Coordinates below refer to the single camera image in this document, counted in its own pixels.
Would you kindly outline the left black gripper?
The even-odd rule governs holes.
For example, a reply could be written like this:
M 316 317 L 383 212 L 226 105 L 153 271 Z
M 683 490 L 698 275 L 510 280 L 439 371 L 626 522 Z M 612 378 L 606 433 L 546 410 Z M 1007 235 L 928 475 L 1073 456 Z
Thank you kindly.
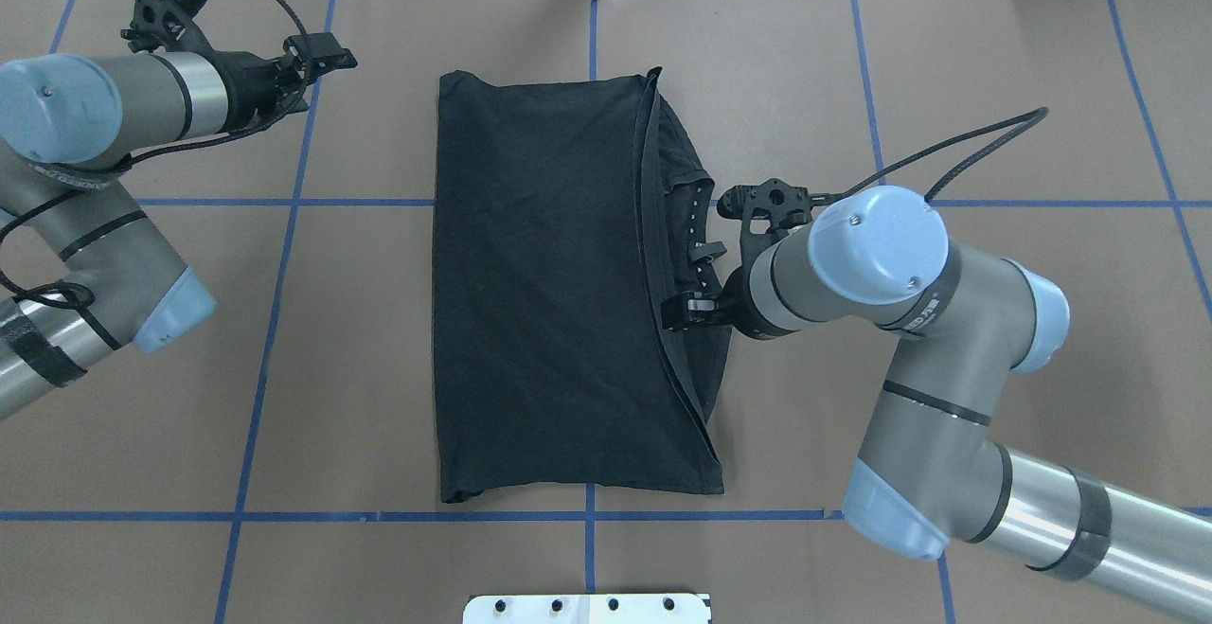
M 225 88 L 225 128 L 252 128 L 280 114 L 301 114 L 308 103 L 297 95 L 305 88 L 304 73 L 351 70 L 351 50 L 330 32 L 295 34 L 284 41 L 284 55 L 267 61 L 247 51 L 221 51 L 221 80 Z

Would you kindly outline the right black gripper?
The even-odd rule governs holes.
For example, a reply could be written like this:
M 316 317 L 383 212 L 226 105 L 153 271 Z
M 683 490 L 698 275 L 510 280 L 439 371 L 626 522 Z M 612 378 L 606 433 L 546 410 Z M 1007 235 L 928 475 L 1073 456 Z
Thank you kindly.
M 696 241 L 691 247 L 692 267 L 713 267 L 728 252 L 722 241 Z M 753 340 L 774 340 L 782 328 L 758 310 L 744 269 L 734 269 L 720 297 L 708 293 L 678 293 L 661 304 L 661 327 L 667 331 L 710 328 L 727 322 Z

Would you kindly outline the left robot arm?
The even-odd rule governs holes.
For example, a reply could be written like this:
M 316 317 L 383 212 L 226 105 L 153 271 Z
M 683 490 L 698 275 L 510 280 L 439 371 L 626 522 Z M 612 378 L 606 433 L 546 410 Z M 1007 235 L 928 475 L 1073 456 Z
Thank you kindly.
M 305 111 L 305 88 L 351 70 L 327 32 L 264 59 L 202 38 L 133 53 L 56 53 L 2 65 L 2 236 L 30 227 L 65 267 L 42 286 L 2 277 L 2 416 L 125 347 L 156 353 L 216 309 L 196 271 L 121 184 L 138 153 L 255 134 Z

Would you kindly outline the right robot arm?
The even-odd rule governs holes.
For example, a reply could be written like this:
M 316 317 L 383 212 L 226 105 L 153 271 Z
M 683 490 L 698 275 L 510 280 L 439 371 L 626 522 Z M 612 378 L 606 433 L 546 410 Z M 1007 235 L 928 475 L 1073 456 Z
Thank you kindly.
M 907 187 L 750 191 L 724 193 L 719 213 L 771 227 L 741 231 L 722 290 L 668 297 L 662 325 L 772 340 L 858 317 L 897 336 L 844 498 L 856 532 L 924 561 L 951 540 L 983 545 L 1057 582 L 1210 620 L 1207 520 L 991 441 L 1011 374 L 1042 370 L 1067 339 L 1052 280 L 953 240 Z

